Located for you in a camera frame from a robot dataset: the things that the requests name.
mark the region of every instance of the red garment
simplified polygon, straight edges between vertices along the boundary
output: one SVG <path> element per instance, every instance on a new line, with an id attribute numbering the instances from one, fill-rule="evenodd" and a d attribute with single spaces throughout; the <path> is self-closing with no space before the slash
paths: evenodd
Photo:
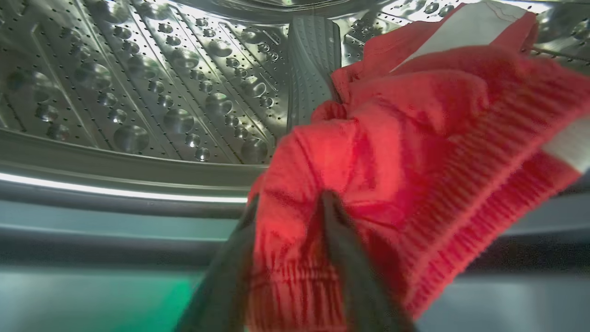
<path id="1" fill-rule="evenodd" d="M 323 190 L 338 193 L 378 274 L 417 318 L 501 232 L 580 176 L 542 148 L 588 114 L 590 81 L 520 53 L 535 16 L 491 45 L 399 66 L 443 23 L 371 39 L 363 61 L 332 76 L 342 104 L 324 103 L 280 142 L 251 192 L 251 330 L 346 330 L 316 210 Z"/>

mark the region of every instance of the ribbed hem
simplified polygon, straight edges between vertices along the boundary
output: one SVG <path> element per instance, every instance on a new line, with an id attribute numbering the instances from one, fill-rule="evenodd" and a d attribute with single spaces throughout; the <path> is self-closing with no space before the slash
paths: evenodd
<path id="1" fill-rule="evenodd" d="M 466 134 L 450 138 L 455 150 L 407 220 L 399 256 L 414 317 L 496 236 L 580 175 L 539 151 L 588 113 L 588 80 L 533 65 L 525 82 L 505 82 L 503 96 Z"/>
<path id="2" fill-rule="evenodd" d="M 346 331 L 336 271 L 293 262 L 253 276 L 247 325 L 252 331 Z"/>

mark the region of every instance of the clothing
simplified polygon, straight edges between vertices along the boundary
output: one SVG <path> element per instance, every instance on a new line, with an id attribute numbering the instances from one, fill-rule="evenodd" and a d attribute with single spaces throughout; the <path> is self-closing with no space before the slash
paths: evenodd
<path id="1" fill-rule="evenodd" d="M 535 36 L 523 9 L 461 5 L 369 40 L 363 61 L 333 73 L 342 103 L 285 136 L 251 191 L 250 330 L 346 330 L 324 190 L 417 318 L 499 234 L 588 169 L 590 80 L 527 58 Z"/>

